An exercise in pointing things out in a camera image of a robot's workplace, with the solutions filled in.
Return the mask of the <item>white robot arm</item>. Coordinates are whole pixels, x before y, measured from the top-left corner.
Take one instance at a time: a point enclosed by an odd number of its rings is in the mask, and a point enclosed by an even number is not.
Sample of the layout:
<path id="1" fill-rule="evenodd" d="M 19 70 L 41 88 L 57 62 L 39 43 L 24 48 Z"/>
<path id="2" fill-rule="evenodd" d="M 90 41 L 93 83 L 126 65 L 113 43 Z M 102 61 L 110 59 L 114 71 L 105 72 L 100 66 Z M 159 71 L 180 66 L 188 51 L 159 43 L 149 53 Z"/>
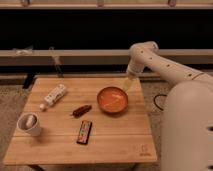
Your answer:
<path id="1" fill-rule="evenodd" d="M 162 119 L 161 171 L 213 171 L 213 77 L 157 54 L 154 41 L 129 49 L 131 80 L 145 68 L 172 85 Z"/>

